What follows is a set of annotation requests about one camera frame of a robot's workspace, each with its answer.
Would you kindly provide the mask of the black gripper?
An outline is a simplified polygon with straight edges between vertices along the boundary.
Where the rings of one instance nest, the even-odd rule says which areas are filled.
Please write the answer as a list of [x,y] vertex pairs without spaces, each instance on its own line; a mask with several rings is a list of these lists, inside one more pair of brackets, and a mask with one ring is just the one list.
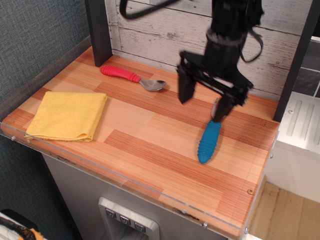
[[178,73],[178,99],[184,104],[190,100],[196,83],[201,83],[222,97],[214,103],[213,121],[219,123],[233,109],[243,105],[253,84],[238,70],[246,38],[236,41],[207,40],[204,54],[181,51]]

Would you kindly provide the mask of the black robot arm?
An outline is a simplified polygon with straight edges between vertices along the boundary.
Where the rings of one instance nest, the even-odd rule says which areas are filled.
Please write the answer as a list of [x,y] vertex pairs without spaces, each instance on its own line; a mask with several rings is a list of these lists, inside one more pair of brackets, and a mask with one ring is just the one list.
[[242,50],[248,34],[263,44],[253,31],[263,13],[260,0],[212,1],[212,23],[206,33],[204,54],[179,54],[178,99],[182,104],[193,97],[196,83],[221,95],[213,117],[215,123],[221,122],[234,106],[245,103],[254,85],[240,73],[237,64],[244,58]]

